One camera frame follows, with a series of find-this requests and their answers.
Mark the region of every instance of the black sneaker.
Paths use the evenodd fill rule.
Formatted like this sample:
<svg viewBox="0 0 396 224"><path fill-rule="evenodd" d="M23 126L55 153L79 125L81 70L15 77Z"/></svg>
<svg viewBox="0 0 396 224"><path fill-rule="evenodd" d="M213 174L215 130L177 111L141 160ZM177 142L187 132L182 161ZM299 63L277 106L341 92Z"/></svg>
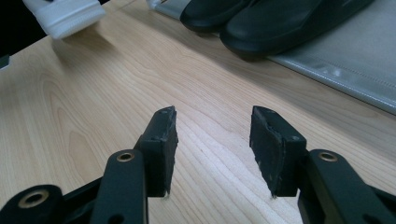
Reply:
<svg viewBox="0 0 396 224"><path fill-rule="evenodd" d="M180 15L189 30L198 33L217 32L251 0L191 0Z"/></svg>
<svg viewBox="0 0 396 224"><path fill-rule="evenodd" d="M373 0L259 0L233 16L220 32L243 57L277 54L352 16Z"/></svg>

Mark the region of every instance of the white object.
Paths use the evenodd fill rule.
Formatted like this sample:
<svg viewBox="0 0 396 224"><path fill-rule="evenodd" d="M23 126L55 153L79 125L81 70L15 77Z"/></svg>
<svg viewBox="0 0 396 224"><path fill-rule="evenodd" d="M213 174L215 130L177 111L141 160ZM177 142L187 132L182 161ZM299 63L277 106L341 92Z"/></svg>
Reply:
<svg viewBox="0 0 396 224"><path fill-rule="evenodd" d="M98 0L23 0L47 35L61 39L102 19Z"/></svg>
<svg viewBox="0 0 396 224"><path fill-rule="evenodd" d="M154 10L156 6L158 6L161 3L162 0L146 0L148 3L149 9Z"/></svg>

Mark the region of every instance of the wood grain surface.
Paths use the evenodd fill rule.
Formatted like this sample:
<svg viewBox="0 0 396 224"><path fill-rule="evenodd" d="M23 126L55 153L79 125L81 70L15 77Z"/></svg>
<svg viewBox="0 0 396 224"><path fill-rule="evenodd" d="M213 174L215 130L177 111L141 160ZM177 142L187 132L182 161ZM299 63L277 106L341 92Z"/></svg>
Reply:
<svg viewBox="0 0 396 224"><path fill-rule="evenodd" d="M243 61L143 0L105 9L94 26L46 37L0 71L0 206L34 185L67 193L93 181L169 105L179 137L172 192L149 199L150 223L302 222L297 200L272 199L254 161L254 105L396 194L395 116L276 63Z"/></svg>

